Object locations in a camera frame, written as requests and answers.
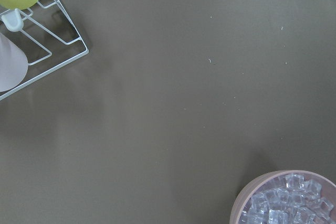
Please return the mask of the pink bowl of ice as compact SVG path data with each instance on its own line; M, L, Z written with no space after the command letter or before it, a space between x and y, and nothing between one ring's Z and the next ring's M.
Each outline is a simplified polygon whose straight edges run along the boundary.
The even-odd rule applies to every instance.
M304 170L280 170L250 181L230 223L335 223L335 183Z

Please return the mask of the pink plastic cup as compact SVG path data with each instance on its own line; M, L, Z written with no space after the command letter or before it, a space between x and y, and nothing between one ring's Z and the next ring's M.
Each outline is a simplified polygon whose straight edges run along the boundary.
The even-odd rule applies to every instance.
M24 52L1 34L1 92L19 85L27 70L28 61Z

